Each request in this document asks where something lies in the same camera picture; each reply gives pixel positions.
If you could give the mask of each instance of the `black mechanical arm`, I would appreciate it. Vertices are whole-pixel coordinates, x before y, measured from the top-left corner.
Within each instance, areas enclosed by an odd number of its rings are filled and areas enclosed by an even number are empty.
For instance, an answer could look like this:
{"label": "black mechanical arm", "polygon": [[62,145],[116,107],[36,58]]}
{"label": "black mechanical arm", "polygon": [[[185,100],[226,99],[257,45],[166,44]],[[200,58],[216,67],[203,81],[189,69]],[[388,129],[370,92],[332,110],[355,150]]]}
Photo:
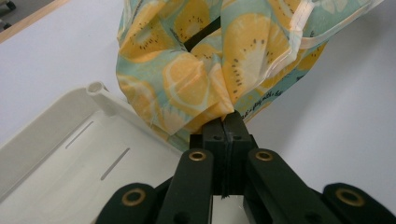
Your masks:
{"label": "black mechanical arm", "polygon": [[211,223],[213,195],[243,195],[250,223],[396,223],[361,189],[337,183],[320,194],[309,188],[277,153],[258,148],[237,112],[191,135],[175,175],[157,188],[119,189],[96,223]]}

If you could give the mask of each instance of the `screw hole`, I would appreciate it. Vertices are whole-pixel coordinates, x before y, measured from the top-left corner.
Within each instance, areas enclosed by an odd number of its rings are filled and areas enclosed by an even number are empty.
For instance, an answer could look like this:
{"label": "screw hole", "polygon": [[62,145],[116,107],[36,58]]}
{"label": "screw hole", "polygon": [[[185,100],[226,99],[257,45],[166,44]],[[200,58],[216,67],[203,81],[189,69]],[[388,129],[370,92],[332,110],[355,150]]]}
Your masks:
{"label": "screw hole", "polygon": [[202,151],[194,151],[190,153],[189,158],[192,161],[203,161],[206,159],[206,154]]}
{"label": "screw hole", "polygon": [[179,212],[174,215],[174,222],[176,224],[188,224],[190,222],[190,215],[186,212]]}
{"label": "screw hole", "polygon": [[146,192],[142,189],[131,189],[122,195],[122,203],[125,206],[136,206],[145,201]]}
{"label": "screw hole", "polygon": [[338,189],[335,195],[341,202],[351,206],[361,207],[365,204],[364,199],[352,189]]}
{"label": "screw hole", "polygon": [[261,161],[271,161],[273,159],[273,155],[266,151],[259,151],[256,153],[256,158]]}

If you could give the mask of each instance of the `kiwi print fabric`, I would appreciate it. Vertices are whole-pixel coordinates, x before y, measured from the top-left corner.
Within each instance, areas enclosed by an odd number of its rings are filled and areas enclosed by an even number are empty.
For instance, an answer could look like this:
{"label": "kiwi print fabric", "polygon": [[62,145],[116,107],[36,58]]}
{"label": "kiwi print fabric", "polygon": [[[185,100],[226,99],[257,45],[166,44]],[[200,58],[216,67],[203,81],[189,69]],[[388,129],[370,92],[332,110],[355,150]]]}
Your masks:
{"label": "kiwi print fabric", "polygon": [[[245,121],[314,65],[327,40],[381,0],[125,0],[117,78],[137,115],[188,149],[191,133]],[[185,43],[220,18],[220,27]]]}

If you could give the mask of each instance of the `white table surface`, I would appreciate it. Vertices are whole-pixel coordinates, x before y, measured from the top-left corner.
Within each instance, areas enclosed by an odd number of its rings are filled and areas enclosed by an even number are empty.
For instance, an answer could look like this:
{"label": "white table surface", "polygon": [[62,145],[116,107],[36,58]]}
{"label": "white table surface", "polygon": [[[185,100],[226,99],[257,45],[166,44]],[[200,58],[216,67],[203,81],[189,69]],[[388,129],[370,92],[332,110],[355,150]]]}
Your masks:
{"label": "white table surface", "polygon": [[[0,145],[64,93],[115,77],[122,1],[70,0],[0,44]],[[396,214],[396,1],[335,35],[248,125],[313,189],[345,182]]]}

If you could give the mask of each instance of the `white plastic tray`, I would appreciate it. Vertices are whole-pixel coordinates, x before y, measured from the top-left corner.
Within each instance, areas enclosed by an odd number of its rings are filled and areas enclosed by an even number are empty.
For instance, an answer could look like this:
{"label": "white plastic tray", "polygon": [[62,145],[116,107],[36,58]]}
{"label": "white plastic tray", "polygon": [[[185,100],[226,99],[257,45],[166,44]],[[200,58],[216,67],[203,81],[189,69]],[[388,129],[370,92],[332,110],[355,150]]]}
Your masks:
{"label": "white plastic tray", "polygon": [[[120,187],[153,187],[181,152],[95,82],[70,91],[0,149],[0,223],[92,223]],[[214,199],[213,223],[245,223],[242,198]]]}

